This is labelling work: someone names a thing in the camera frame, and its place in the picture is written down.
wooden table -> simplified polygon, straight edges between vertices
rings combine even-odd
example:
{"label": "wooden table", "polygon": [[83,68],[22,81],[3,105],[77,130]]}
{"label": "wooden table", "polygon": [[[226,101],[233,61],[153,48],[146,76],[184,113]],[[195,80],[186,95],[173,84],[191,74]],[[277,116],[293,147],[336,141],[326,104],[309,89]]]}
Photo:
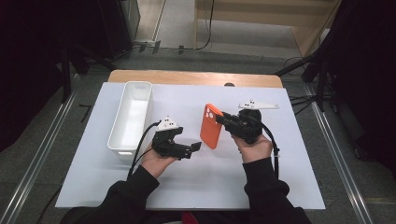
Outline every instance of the wooden table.
{"label": "wooden table", "polygon": [[230,73],[177,72],[159,70],[115,70],[108,82],[148,81],[153,84],[224,86],[233,83],[237,87],[283,88],[280,77],[275,75],[248,75]]}

black cable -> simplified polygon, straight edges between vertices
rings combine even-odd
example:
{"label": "black cable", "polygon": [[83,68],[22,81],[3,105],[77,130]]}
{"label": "black cable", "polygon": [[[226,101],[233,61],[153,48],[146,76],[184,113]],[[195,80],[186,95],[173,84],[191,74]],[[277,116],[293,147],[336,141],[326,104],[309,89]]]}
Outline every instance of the black cable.
{"label": "black cable", "polygon": [[274,148],[274,172],[275,172],[276,178],[279,178],[279,151],[280,151],[280,149],[277,147],[275,138],[272,135],[270,129],[267,126],[265,126],[264,123],[262,123],[262,128],[265,130],[265,132],[271,138],[273,148]]}
{"label": "black cable", "polygon": [[291,106],[301,105],[301,104],[304,104],[306,102],[311,102],[311,101],[312,101],[312,99],[306,99],[304,101],[293,103],[293,104],[291,104]]}
{"label": "black cable", "polygon": [[306,109],[309,105],[312,104],[313,101],[309,101],[303,108],[301,108],[299,111],[294,113],[294,116],[300,114],[300,112],[302,112],[304,109]]}
{"label": "black cable", "polygon": [[152,127],[158,126],[160,123],[161,123],[161,121],[158,121],[158,122],[155,122],[155,123],[150,124],[150,125],[147,127],[147,129],[143,132],[143,135],[142,135],[142,137],[140,138],[140,141],[139,141],[139,145],[137,145],[136,153],[134,154],[134,160],[132,161],[131,168],[129,169],[127,179],[129,179],[129,177],[131,177],[132,173],[134,172],[134,166],[135,166],[136,163],[137,163],[137,160],[136,160],[136,159],[137,159],[137,154],[139,154],[139,150],[140,150],[140,148],[142,147],[142,143],[143,143],[143,140],[144,140],[145,137],[146,137],[146,134],[149,132],[149,130],[150,130]]}
{"label": "black cable", "polygon": [[333,82],[334,82],[334,77],[332,76],[326,76],[326,87],[328,88],[328,91],[330,91],[331,94],[335,94],[335,89],[332,86]]}
{"label": "black cable", "polygon": [[270,129],[269,129],[267,126],[265,126],[265,124],[262,123],[261,120],[257,120],[257,119],[255,119],[255,118],[253,118],[253,117],[251,117],[251,116],[245,116],[245,115],[239,115],[239,116],[242,117],[242,118],[251,119],[252,121],[254,121],[254,122],[256,122],[256,123],[260,123],[260,124],[262,125],[262,128],[263,128],[263,129],[265,130],[265,132],[267,133],[267,135],[270,137],[271,142],[272,142],[272,144],[273,144],[273,148],[274,148],[274,166],[275,166],[274,172],[275,172],[276,178],[279,179],[279,161],[278,161],[279,155],[278,155],[278,153],[279,153],[280,149],[277,147],[275,138],[274,138],[274,136],[272,135]]}
{"label": "black cable", "polygon": [[207,47],[207,45],[210,43],[210,40],[211,40],[211,37],[212,37],[212,19],[213,19],[213,8],[214,8],[214,6],[215,6],[215,0],[212,0],[212,8],[210,9],[210,19],[209,19],[209,29],[208,29],[208,32],[209,32],[209,38],[207,39],[207,41],[206,41],[206,43],[205,43],[205,45],[203,46],[203,47],[201,47],[201,48],[198,48],[198,49],[175,49],[175,48],[157,48],[157,47],[152,47],[152,46],[146,46],[146,48],[150,48],[150,49],[173,49],[173,50],[177,50],[177,51],[184,51],[184,50],[186,50],[186,51],[188,51],[188,50],[201,50],[201,49],[204,49],[204,48],[206,48]]}
{"label": "black cable", "polygon": [[301,99],[308,100],[308,99],[310,99],[310,97],[311,97],[311,96],[308,96],[308,95],[306,95],[306,96],[290,96],[289,99],[290,99],[291,101],[301,100]]}
{"label": "black cable", "polygon": [[52,195],[52,197],[50,197],[49,201],[47,202],[46,206],[44,207],[43,211],[41,212],[40,217],[38,218],[38,221],[36,224],[41,223],[44,215],[47,212],[47,209],[50,207],[50,204],[55,199],[55,197],[61,192],[61,189],[62,189],[62,185],[55,191],[55,193]]}
{"label": "black cable", "polygon": [[[288,61],[290,61],[291,59],[297,59],[297,58],[301,58],[300,61],[303,62],[303,63],[305,63],[305,64],[307,64],[307,62],[304,61],[304,58],[303,58],[303,57],[291,57],[291,58],[288,58],[285,62],[283,62],[283,69],[286,68],[286,63],[287,63]],[[288,72],[288,74],[291,75],[291,76],[297,76],[297,75],[295,75],[295,74],[292,74],[291,72]]]}
{"label": "black cable", "polygon": [[215,6],[215,0],[212,0],[212,8],[210,9],[210,19],[209,19],[209,38],[207,39],[206,44],[203,47],[201,47],[199,49],[196,49],[196,50],[200,50],[200,49],[206,48],[206,46],[210,42],[210,38],[212,37],[212,19],[213,19],[213,8],[214,8],[214,6]]}
{"label": "black cable", "polygon": [[[209,36],[212,36],[212,34],[211,34],[211,27],[210,27],[210,29],[209,29],[209,27],[207,26],[207,20],[205,20],[205,28],[206,28],[206,30],[207,30],[207,33],[209,34]],[[209,49],[212,49],[212,46],[213,46],[213,44],[212,44],[212,42],[210,42],[210,48]]]}
{"label": "black cable", "polygon": [[144,155],[146,155],[146,153],[148,153],[149,151],[151,151],[153,149],[153,147],[149,148],[148,150],[146,150],[145,152],[142,153],[142,155],[139,156],[139,158],[137,158],[136,162],[132,164],[132,167],[135,167],[136,164],[140,161],[140,159],[142,159],[142,157]]}

orange phone case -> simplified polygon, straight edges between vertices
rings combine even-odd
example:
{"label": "orange phone case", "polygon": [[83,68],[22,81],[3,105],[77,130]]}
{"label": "orange phone case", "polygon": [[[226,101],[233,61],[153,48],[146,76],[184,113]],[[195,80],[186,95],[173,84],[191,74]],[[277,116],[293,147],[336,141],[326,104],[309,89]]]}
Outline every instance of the orange phone case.
{"label": "orange phone case", "polygon": [[212,149],[218,145],[221,131],[221,124],[216,122],[216,115],[223,114],[212,104],[205,105],[200,136],[204,143]]}

black wall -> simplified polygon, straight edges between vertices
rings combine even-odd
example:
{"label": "black wall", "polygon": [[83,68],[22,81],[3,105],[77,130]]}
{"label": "black wall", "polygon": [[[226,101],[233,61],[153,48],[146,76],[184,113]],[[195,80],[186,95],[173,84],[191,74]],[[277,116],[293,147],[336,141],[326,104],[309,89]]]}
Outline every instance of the black wall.
{"label": "black wall", "polygon": [[75,45],[110,60],[130,50],[120,0],[0,1],[0,151],[69,76],[56,66],[64,46],[86,70],[81,62],[87,55]]}
{"label": "black wall", "polygon": [[353,4],[328,49],[339,114],[355,144],[396,174],[396,3]]}

gray floor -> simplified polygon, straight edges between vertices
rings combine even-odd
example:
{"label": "gray floor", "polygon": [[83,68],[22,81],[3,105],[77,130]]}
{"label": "gray floor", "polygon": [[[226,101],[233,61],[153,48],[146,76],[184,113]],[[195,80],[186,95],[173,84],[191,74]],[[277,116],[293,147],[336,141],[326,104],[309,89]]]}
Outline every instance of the gray floor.
{"label": "gray floor", "polygon": [[[160,30],[159,37],[162,36],[162,42],[166,43],[166,38],[161,35],[161,32],[163,30]],[[295,46],[294,48],[289,44],[287,46],[296,50]],[[273,51],[273,53],[265,52],[267,52],[266,55],[255,53],[247,55],[240,50],[233,52],[212,50],[185,51],[178,54],[176,50],[171,49],[160,49],[157,53],[153,53],[152,49],[146,49],[143,52],[135,50],[125,54],[114,64],[119,69],[272,74],[292,63],[292,60],[288,61],[288,58],[296,56],[295,52],[290,53],[282,48]],[[304,69],[300,68],[291,72],[293,75],[282,77],[283,85],[290,96],[307,95],[305,84],[300,79],[303,71]],[[10,223],[36,223],[46,203],[62,185],[87,123],[87,119],[83,120],[87,109],[80,105],[94,105],[101,85],[107,80],[109,73],[101,64],[92,64],[89,73],[81,76],[76,98],[50,148],[49,155],[30,189],[21,211],[17,212],[18,216],[15,222]],[[59,90],[27,127],[22,137],[13,146],[0,153],[0,191],[2,192],[0,194],[0,214],[6,211],[16,187],[40,147],[46,131],[60,107],[61,98],[62,90]],[[373,222],[396,223],[396,213],[394,213],[396,211],[396,184],[391,173],[375,161],[356,159],[343,124],[328,104],[325,104],[325,115],[367,204]],[[313,107],[309,106],[303,110],[296,116],[296,119],[326,204],[325,210],[306,211],[310,219],[313,223],[359,223],[347,197],[346,188],[332,160],[326,139],[318,125]],[[55,208],[55,202],[56,198],[46,211],[42,223],[59,223],[66,212],[64,209]]]}
{"label": "gray floor", "polygon": [[[197,48],[205,45],[208,28],[209,21],[198,20]],[[193,40],[194,1],[166,0],[157,41],[167,48],[193,48]],[[230,21],[212,21],[211,42],[205,51],[273,58],[301,56],[287,26]]]}

